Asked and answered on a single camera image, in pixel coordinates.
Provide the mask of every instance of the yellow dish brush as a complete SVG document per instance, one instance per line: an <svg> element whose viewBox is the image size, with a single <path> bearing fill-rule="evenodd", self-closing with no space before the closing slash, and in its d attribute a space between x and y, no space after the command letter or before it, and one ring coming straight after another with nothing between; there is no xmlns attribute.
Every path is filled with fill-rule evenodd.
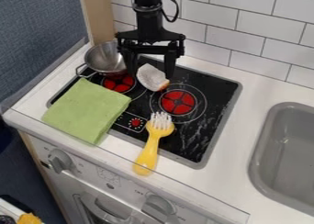
<svg viewBox="0 0 314 224"><path fill-rule="evenodd" d="M138 175L149 175L155 169L159 140L174 132L174 123L167 113L152 113L146 129L149 131L150 137L133 165L133 171Z"/></svg>

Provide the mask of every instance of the small pot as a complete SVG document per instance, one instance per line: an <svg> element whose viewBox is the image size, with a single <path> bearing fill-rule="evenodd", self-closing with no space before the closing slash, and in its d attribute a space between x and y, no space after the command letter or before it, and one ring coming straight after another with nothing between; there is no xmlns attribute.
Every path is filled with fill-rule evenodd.
<svg viewBox="0 0 314 224"><path fill-rule="evenodd" d="M117 46L118 43L113 40L91 48L84 56L85 63L76 67L76 75L83 78L90 78L96 73L105 76L126 73L127 67L123 61L122 55L118 52ZM81 67L85 65L95 72L87 76L79 74Z"/></svg>

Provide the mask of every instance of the black cooktop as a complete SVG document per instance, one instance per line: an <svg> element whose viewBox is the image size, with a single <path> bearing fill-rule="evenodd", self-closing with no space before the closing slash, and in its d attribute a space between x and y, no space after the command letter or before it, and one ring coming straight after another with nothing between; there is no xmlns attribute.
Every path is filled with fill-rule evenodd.
<svg viewBox="0 0 314 224"><path fill-rule="evenodd" d="M145 63L163 70L163 62L141 57L139 66ZM92 72L86 68L83 74ZM73 79L51 103L78 79ZM165 111L172 116L176 130L161 139L160 154L193 168L200 168L207 162L240 92L237 83L182 67L176 67L170 86L157 93L147 90L128 74L115 78L96 74L89 81L132 98L129 108L109 133L143 146L148 139L145 124L151 112Z"/></svg>

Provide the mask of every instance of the green sponge cloth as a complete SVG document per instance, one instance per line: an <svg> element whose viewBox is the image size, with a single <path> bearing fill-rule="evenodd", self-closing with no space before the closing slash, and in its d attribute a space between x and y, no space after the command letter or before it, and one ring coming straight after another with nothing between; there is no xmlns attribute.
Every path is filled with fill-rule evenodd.
<svg viewBox="0 0 314 224"><path fill-rule="evenodd" d="M80 79L55 102L42 120L56 129L97 144L131 99L85 79Z"/></svg>

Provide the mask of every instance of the sink basin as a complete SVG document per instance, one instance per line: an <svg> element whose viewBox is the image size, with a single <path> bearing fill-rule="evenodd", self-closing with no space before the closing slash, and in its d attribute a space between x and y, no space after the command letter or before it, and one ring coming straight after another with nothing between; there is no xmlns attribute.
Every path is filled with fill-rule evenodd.
<svg viewBox="0 0 314 224"><path fill-rule="evenodd" d="M249 167L265 196L314 216L314 108L282 103L268 113Z"/></svg>

